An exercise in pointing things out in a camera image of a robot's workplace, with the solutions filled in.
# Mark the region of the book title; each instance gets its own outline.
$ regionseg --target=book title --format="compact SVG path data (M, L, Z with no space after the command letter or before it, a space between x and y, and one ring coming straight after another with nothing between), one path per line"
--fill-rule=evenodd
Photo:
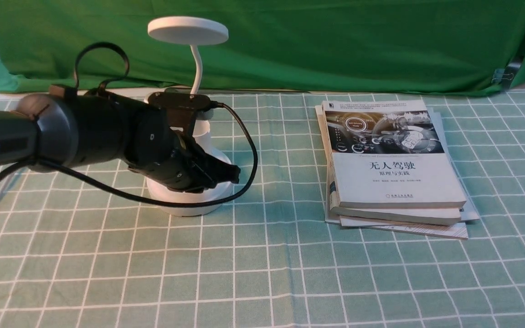
M377 170L381 176L410 176L410 170L414 170L413 162L371 162L370 170Z

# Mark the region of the lamp head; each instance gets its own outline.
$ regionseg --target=lamp head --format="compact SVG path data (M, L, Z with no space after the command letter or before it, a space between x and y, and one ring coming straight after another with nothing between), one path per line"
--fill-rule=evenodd
M208 46L228 40L228 29L217 21L198 17L170 16L150 21L147 26L150 37L159 41Z

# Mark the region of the lamp base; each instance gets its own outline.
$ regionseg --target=lamp base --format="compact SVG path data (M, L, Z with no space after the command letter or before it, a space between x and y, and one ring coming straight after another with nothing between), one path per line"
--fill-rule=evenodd
M228 156L218 149L212 148L212 155L216 158L223 160L230 164ZM212 201L217 199L222 199L228 197L232 194L233 184L231 182L220 183L214 189L208 189L200 194L192 193L179 193L177 191L171 191L167 189L164 185L157 183L151 179L147 180L147 187L149 189L149 194L153 199L160 201L168 201L171 203L202 203L205 201ZM197 207L197 208L173 208L173 207L161 207L167 213L173 216L199 216L204 215L216 210L219 205L206 206L206 207Z

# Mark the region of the green checkered tablecloth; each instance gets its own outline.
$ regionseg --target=green checkered tablecloth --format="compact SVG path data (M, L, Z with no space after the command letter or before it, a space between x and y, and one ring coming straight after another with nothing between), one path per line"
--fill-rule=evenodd
M244 196L204 217L23 174L0 205L0 327L525 328L525 92L424 97L483 216L468 241L323 222L313 106L414 97L212 96L246 122L261 162ZM252 156L224 110L212 133L246 181ZM118 161L82 169L147 195Z

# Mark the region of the book cover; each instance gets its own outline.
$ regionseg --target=book cover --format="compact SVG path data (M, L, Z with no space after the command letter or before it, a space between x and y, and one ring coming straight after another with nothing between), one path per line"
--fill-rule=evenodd
M322 107L334 206L463 206L465 195L423 101L325 101Z

